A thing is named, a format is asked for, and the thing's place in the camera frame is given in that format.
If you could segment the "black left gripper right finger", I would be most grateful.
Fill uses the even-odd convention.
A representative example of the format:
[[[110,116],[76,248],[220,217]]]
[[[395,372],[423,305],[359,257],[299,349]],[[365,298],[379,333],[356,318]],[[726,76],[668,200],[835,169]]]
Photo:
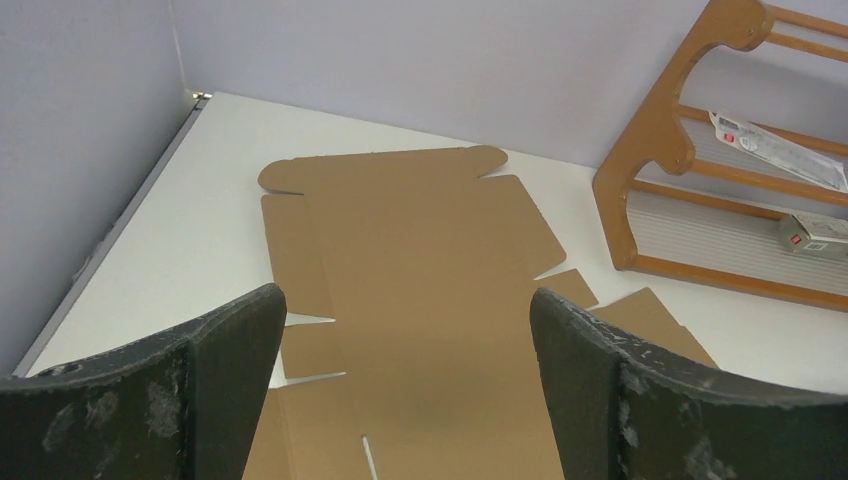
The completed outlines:
[[[847,399],[709,367],[541,288],[529,321],[568,479],[843,479]]]

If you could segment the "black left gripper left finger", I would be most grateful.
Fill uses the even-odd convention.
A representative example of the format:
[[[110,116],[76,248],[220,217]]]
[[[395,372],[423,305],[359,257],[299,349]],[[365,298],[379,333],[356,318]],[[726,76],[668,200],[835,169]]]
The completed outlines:
[[[5,479],[239,479],[279,351],[266,284],[121,347],[1,382]]]

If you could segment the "brown cardboard box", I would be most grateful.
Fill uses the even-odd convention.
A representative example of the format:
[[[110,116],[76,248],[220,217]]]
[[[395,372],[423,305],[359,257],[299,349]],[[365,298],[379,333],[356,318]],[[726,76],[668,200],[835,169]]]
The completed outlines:
[[[534,292],[597,302],[490,146],[301,157],[258,181],[290,312],[295,479],[559,479]]]

